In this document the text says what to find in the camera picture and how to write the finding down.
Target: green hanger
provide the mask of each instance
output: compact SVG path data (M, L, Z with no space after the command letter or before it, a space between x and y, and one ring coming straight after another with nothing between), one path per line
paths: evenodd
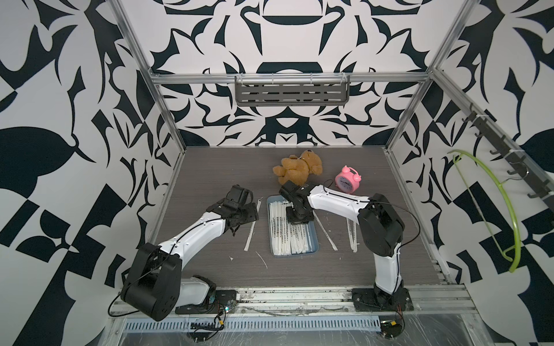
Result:
M451 154L451 153L454 153L454 152L460 154L458 157L456 157L456 155L453 155L454 165L456 166L456 169L458 170L458 173L460 174L461 179L464 181L465 187L467 188L467 190L468 190L468 192L471 196L471 199L473 200L473 203L475 204L475 207L477 208L477 211L479 212L479 215L481 215L481 218L485 222L485 225L486 225L487 229L489 230L490 235L493 237L493 240L494 240L494 243L496 244L496 247L498 248L498 250L502 254L502 257L504 257L508 261L512 262L512 264L510 266L510 272L513 273L517 269L517 266L519 265L520 258L521 258L521 240L520 240L520 232L519 232L519 227L517 225L517 217L516 217L516 213L514 211L514 207L512 206L512 202L510 201L510 198L508 197L508 194L504 190L504 187L502 186L502 184L504 184L505 182L507 182L510 179L512 179L512 180L520 180L520 179L508 178L505 181L500 182L497 179L497 177L494 175L494 173L489 169L489 167L487 167L481 160L479 160L475 156L471 155L469 152L464 151L464 150L455 149L455 150L449 151L448 153ZM481 208L477 204L477 200L473 196L473 193L471 193L471 190L469 189L468 183L465 181L464 176L461 174L461 171L460 171L460 168L457 165L457 162L459 162L461 160L462 155L466 155L467 157L469 157L470 159L475 161L475 163L478 164L490 176L490 178L493 180L494 184L496 185L496 187L498 188L498 190L502 194L502 198L504 198L504 202L506 203L506 206L508 207L508 212L510 213L510 218L511 218L511 221L512 221L512 229L514 230L514 245L510 246L506 250L502 250L500 248L500 245L496 241L496 238L493 234L493 231L490 229L489 223L485 220L485 216L483 215L483 212L481 211ZM512 258L512 257L510 257L506 254L510 250L515 250L514 258Z

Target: black and white wallpaper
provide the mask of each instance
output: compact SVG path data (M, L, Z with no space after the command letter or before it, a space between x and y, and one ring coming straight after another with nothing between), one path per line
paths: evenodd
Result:
M554 3L482 0L442 68L554 177Z
M163 85L186 145L384 145L414 82L355 83L345 106L237 107L234 85Z
M458 171L452 149L481 159L500 181L511 167L465 115L433 84L393 152L412 192L425 228L431 233L450 276L466 284L494 341L537 346L554 340L554 214L540 199L530 199L525 182L504 188L519 222L522 249L515 272L498 251ZM514 244L510 216L489 176L469 158L458 163L502 249Z
M123 0L154 73L423 71L462 0Z
M104 0L0 3L5 345L95 345L179 148Z

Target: teddy bear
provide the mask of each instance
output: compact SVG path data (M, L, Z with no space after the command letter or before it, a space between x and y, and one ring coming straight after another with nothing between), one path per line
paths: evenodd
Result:
M320 175L323 166L320 157L312 150L306 150L297 157L291 155L281 160L282 166L273 167L273 173L279 177L279 183L285 184L288 180L296 185L304 185L310 173Z

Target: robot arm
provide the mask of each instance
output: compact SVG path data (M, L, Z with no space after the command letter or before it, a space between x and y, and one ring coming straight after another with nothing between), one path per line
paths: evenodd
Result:
M390 304L396 309L395 294L402 288L398 260L404 222L383 195L360 197L323 185L298 186L291 181L286 182L279 193L293 204L286 211L287 220L292 224L312 221L314 209L330 211L359 224L363 242L375 257L374 291L379 295L375 301L382 308Z
M164 319L175 305L207 303L208 291L215 285L200 277L181 280L181 271L210 241L227 230L234 236L240 225L258 219L252 196L250 190L234 185L225 198L208 207L186 230L158 246L142 245L121 290L121 299L156 321Z

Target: wooden floor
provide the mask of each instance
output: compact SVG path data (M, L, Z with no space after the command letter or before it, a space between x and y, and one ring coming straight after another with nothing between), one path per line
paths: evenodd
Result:
M316 225L320 249L312 255L276 258L269 247L266 198L279 194L279 183L272 167L283 157L300 155L301 148L209 148L188 147L181 172L163 220L157 242L165 241L190 226L206 207L225 197L234 184L254 192L254 200L264 197L256 222L250 250L243 251L250 224L243 225L235 237L226 232L204 247L185 267L183 277L201 275L223 287L271 286L349 286L371 285L375 279L373 253L364 245L358 228L358 252L350 249L346 219L318 211L326 230L335 242L334 251ZM357 195L385 195L391 203L406 208L406 203L380 147L316 148L324 172L311 175L309 181L323 183L347 164L362 176ZM406 224L404 242L417 233L405 211L397 209ZM421 240L402 248L401 274L405 285L438 284L429 255Z

